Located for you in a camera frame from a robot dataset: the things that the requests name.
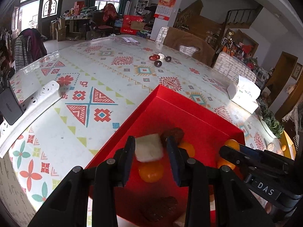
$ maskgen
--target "orange fruit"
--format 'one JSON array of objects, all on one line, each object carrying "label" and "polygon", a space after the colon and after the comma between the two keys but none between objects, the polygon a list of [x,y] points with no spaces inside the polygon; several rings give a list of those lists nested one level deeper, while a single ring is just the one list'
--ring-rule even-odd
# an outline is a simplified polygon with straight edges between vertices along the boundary
[{"label": "orange fruit", "polygon": [[180,144],[178,145],[178,147],[179,147],[179,148],[185,149],[185,150],[187,151],[188,156],[189,156],[190,158],[194,157],[194,155],[195,155],[195,153],[196,153],[195,150],[194,150],[193,145],[191,145],[191,144],[188,143],[188,142],[182,141],[182,142],[180,142]]},{"label": "orange fruit", "polygon": [[223,159],[222,157],[219,158],[217,161],[217,168],[219,169],[221,166],[229,166],[232,170],[236,168],[236,166],[226,159]]},{"label": "orange fruit", "polygon": [[[240,145],[234,139],[227,140],[224,143],[224,145],[240,151]],[[236,166],[234,164],[230,163],[228,160],[225,160],[222,157],[219,157],[219,160],[217,161],[217,168],[219,169],[221,166],[224,166],[224,165],[229,166],[232,170],[236,168]]]},{"label": "orange fruit", "polygon": [[239,143],[238,143],[236,140],[234,140],[234,139],[229,139],[229,140],[227,140],[227,141],[224,143],[224,145],[226,145],[226,146],[228,146],[228,147],[231,147],[231,148],[233,148],[233,149],[235,149],[235,150],[240,151],[240,145],[239,145]]},{"label": "orange fruit", "polygon": [[155,183],[163,177],[164,168],[160,161],[141,163],[139,175],[144,182]]}]

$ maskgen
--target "wooden table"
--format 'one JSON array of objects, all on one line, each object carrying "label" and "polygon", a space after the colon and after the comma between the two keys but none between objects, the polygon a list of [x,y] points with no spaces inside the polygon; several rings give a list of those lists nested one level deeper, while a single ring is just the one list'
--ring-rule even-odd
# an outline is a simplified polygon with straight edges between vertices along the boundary
[{"label": "wooden table", "polygon": [[76,27],[78,27],[78,22],[79,21],[81,21],[81,20],[83,20],[83,21],[85,21],[85,35],[84,35],[84,37],[85,37],[85,39],[86,39],[86,32],[87,32],[87,30],[86,30],[86,26],[87,26],[87,24],[88,24],[88,22],[90,21],[90,19],[92,19],[92,18],[74,18],[74,19],[66,19],[65,20],[65,24],[66,25],[68,25],[69,24],[69,32],[70,33],[73,33],[73,32],[75,32],[75,22],[76,22]]},{"label": "wooden table", "polygon": [[[140,44],[130,44],[122,36],[54,52],[11,79],[19,101],[50,80],[56,80],[63,92],[62,99],[35,120],[9,150],[13,169],[34,209],[39,209],[71,168],[86,167],[159,84],[238,126],[244,132],[246,146],[264,150],[266,140],[281,154],[280,142],[267,134],[258,116],[229,99],[228,78],[164,45],[136,36],[131,37]],[[148,58],[160,52],[171,56],[172,61],[164,61],[157,68]],[[21,157],[20,152],[30,156]],[[91,200],[87,225],[91,225]]]}]

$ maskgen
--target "wooden staircase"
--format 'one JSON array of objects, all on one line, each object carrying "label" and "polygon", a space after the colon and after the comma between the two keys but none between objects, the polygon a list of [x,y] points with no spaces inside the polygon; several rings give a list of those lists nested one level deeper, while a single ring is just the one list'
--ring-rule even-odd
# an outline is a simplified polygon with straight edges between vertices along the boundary
[{"label": "wooden staircase", "polygon": [[221,45],[221,41],[225,34],[225,29],[239,28],[249,29],[251,24],[255,21],[263,6],[259,5],[255,9],[234,9],[227,12],[225,21],[222,24],[221,32],[219,34],[215,50]]},{"label": "wooden staircase", "polygon": [[221,45],[226,28],[249,29],[261,12],[263,6],[259,5],[255,9],[229,10],[226,14],[225,21],[222,24],[200,16],[202,8],[203,3],[201,0],[197,0],[189,5],[178,13],[174,27],[194,34],[203,40],[205,40],[207,36],[211,36],[214,39],[214,37],[207,32],[217,32],[221,29],[219,37],[217,36],[217,38],[214,39],[215,41],[211,44],[212,48],[217,50]]}]

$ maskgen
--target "electrical outlet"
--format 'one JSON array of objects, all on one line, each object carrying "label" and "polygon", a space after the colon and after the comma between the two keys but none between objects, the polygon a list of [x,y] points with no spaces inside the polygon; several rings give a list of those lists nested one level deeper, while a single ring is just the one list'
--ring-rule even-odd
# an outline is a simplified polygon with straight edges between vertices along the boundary
[{"label": "electrical outlet", "polygon": [[22,102],[20,106],[24,113],[21,117],[13,125],[6,120],[0,125],[0,157],[3,158],[24,130],[60,98],[59,84],[50,81]]}]

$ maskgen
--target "white pillar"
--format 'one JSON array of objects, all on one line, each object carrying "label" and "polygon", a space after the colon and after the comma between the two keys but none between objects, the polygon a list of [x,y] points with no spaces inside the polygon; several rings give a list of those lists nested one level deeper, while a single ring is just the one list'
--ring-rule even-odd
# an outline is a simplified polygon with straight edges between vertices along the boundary
[{"label": "white pillar", "polygon": [[155,23],[154,23],[153,29],[151,31],[152,34],[151,34],[150,39],[156,40],[157,35],[158,35],[161,27],[163,27],[163,26],[171,26],[172,27],[174,25],[174,22],[175,22],[175,19],[177,17],[177,13],[178,13],[178,9],[180,7],[181,1],[182,0],[176,0],[176,3],[175,3],[175,5],[173,7],[173,10],[172,10],[172,14],[171,14],[168,21],[164,20],[164,19],[155,18]]}]

